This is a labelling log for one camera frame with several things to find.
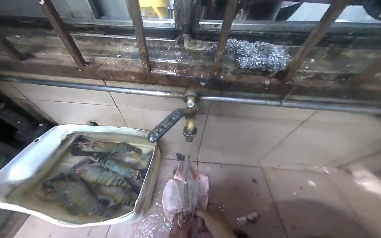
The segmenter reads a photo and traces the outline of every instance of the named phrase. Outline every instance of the faucet handle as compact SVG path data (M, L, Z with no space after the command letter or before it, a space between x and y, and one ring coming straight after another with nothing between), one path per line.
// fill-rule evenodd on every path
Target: faucet handle
M194 110L191 108L178 108L170 115L168 115L162 122L160 122L154 129L148 134L149 142L158 141L174 124L176 124L183 116L192 113Z

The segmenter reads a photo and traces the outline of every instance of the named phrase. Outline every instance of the human hand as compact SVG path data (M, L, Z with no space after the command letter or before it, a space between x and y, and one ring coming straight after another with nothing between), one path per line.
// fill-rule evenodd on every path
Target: human hand
M170 231L168 238L188 238L192 226L193 216L184 220L182 227L179 226L179 216L177 216L173 221L172 230Z
M220 209L210 205L206 211L198 209L196 215L204 219L205 225L213 238L236 238Z

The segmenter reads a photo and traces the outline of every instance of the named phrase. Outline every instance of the brass faucet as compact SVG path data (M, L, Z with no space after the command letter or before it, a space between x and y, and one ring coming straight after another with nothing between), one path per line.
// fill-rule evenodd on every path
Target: brass faucet
M186 103L185 108L178 108L168 115L148 134L149 142L158 141L170 128L172 128L183 116L186 118L186 126L183 128L183 135L187 142L192 142L196 136L197 129L195 127L196 103L198 95L193 90L187 90L183 101Z

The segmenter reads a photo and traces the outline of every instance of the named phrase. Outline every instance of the wet floor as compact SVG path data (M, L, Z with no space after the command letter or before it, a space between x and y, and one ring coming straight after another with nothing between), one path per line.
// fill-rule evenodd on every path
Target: wet floor
M209 176L209 202L219 206L234 229L264 238L381 237L381 199L349 175L256 166L192 162ZM133 224L63 228L30 216L15 238L163 238L171 224L162 210L162 190L178 162L162 159L151 208ZM257 211L255 224L236 218Z

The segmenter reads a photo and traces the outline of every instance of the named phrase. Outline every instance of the metal tray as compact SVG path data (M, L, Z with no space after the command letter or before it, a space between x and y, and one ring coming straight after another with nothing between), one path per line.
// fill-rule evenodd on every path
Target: metal tray
M143 150L153 150L149 170L132 211L118 217L96 221L95 217L73 216L56 206L37 198L34 191L49 177L62 170L62 165L76 161L66 159L66 153L76 135L86 135L95 140L126 142ZM149 209L161 162L156 143L147 141L148 131L126 127L60 125L36 138L12 161L0 170L0 208L24 212L63 227L85 227L133 222Z

